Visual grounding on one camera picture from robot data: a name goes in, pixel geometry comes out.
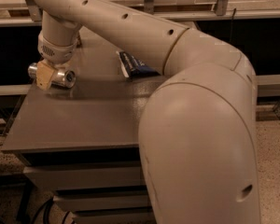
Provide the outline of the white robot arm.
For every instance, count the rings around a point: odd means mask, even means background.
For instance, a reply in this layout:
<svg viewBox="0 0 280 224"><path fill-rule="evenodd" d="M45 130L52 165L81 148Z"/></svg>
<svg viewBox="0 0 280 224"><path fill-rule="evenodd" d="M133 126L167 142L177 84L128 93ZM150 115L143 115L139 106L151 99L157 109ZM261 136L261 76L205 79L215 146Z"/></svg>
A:
<svg viewBox="0 0 280 224"><path fill-rule="evenodd" d="M158 224L260 224L257 84L246 56L195 28L106 0L34 0L40 45L66 63L84 26L167 77L138 142Z"/></svg>

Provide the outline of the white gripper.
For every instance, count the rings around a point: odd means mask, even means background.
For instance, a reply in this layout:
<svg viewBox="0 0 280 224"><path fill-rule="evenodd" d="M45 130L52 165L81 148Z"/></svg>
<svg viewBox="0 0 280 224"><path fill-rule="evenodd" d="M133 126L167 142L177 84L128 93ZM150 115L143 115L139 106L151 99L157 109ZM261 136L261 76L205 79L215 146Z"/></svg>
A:
<svg viewBox="0 0 280 224"><path fill-rule="evenodd" d="M42 60L36 64L36 85L38 88L46 91L52 85L60 87L63 85L65 69L54 67L49 62L54 64L68 62L72 58L76 47L77 39L68 46L59 46L49 42L43 36L43 33L39 34L38 52L46 60Z"/></svg>

